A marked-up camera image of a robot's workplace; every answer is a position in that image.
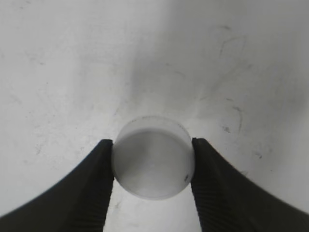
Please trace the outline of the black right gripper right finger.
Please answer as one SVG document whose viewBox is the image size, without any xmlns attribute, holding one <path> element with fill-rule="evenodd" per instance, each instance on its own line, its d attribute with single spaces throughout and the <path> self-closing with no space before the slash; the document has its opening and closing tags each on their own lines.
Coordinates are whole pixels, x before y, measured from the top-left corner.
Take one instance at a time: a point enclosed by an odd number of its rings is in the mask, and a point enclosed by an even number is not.
<svg viewBox="0 0 309 232">
<path fill-rule="evenodd" d="M 307 232 L 309 215 L 269 194 L 204 138 L 192 140 L 192 193 L 204 232 Z"/>
</svg>

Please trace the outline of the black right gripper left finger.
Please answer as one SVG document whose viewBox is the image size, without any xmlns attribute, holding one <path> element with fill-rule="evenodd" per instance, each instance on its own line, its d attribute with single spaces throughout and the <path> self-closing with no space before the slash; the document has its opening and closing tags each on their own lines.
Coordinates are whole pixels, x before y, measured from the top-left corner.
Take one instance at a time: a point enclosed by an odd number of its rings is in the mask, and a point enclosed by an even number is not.
<svg viewBox="0 0 309 232">
<path fill-rule="evenodd" d="M 113 189 L 112 141 L 101 140 L 67 176 L 0 218 L 2 232 L 101 232 Z"/>
</svg>

